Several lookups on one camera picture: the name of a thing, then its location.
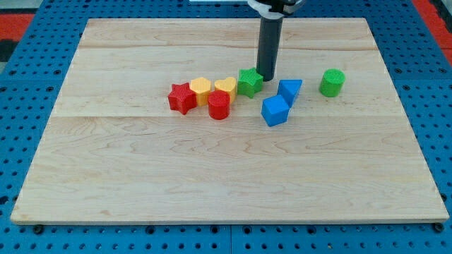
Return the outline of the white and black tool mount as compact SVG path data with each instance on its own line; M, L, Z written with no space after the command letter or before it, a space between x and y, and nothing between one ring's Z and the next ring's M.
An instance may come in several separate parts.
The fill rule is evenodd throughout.
M305 5L306 0L247 0L247 3L261 17L279 19L291 16Z

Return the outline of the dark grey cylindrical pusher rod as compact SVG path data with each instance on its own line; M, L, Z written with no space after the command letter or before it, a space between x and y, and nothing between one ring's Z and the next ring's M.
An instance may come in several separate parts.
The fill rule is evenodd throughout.
M261 17L256 71L263 76L264 82L272 80L275 75L282 24L282 18Z

